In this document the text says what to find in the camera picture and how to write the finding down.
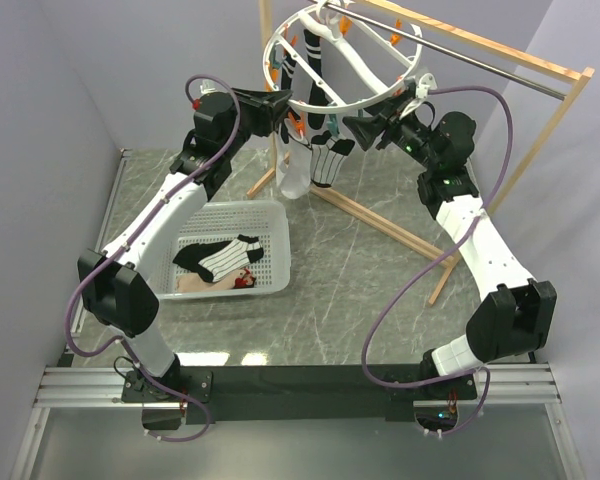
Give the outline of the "white black striped sock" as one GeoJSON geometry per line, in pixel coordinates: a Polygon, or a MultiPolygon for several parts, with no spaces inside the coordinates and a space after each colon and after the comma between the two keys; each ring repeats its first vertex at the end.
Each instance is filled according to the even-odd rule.
{"type": "Polygon", "coordinates": [[[334,137],[329,131],[325,131],[315,135],[310,146],[311,181],[318,187],[330,188],[356,143],[352,139],[334,137]]]}

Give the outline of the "round white clip hanger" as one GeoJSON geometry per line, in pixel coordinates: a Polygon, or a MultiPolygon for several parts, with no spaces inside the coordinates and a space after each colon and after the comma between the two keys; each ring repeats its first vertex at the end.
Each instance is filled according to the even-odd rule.
{"type": "Polygon", "coordinates": [[[373,33],[370,26],[325,8],[327,2],[349,9],[348,1],[315,1],[292,13],[278,26],[267,29],[269,36],[263,39],[262,54],[262,72],[267,90],[282,90],[281,66],[285,51],[296,61],[293,77],[296,74],[306,76],[311,85],[315,81],[329,101],[327,106],[316,106],[310,103],[309,97],[294,95],[289,105],[298,113],[329,115],[363,110],[403,92],[409,81],[416,82],[420,78],[421,45],[407,55],[377,29],[373,28],[373,33]],[[395,75],[390,82],[386,81],[389,78],[387,74],[376,74],[365,61],[367,51],[359,52],[349,42],[342,28],[344,24],[355,31],[356,41],[367,37],[376,46],[377,53],[397,63],[390,70],[395,75]],[[308,64],[305,29],[321,37],[322,76],[317,75],[308,64]]]}

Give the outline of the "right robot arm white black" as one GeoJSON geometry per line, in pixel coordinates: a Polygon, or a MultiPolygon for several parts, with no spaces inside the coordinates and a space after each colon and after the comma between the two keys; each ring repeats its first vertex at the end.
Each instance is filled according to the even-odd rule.
{"type": "Polygon", "coordinates": [[[521,265],[487,213],[491,200],[481,197],[466,167],[475,148],[475,121],[452,111],[437,125],[426,125],[409,105],[414,98],[403,93],[381,102],[370,117],[348,116],[343,122],[363,149],[395,144],[424,167],[417,181],[420,201],[454,243],[433,263],[458,253],[477,285],[481,303],[464,334],[426,352],[418,380],[408,384],[440,399],[454,378],[543,348],[557,292],[521,265]]]}

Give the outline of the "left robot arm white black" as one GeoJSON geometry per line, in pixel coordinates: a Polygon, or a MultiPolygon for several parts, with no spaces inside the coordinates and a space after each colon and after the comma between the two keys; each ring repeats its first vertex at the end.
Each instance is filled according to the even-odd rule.
{"type": "Polygon", "coordinates": [[[194,100],[193,128],[160,190],[127,229],[78,262],[84,308],[132,350],[156,401],[183,388],[178,356],[157,325],[159,300],[147,281],[182,225],[201,210],[231,173],[231,160],[252,136],[267,137],[283,122],[291,91],[233,89],[194,100]]]}

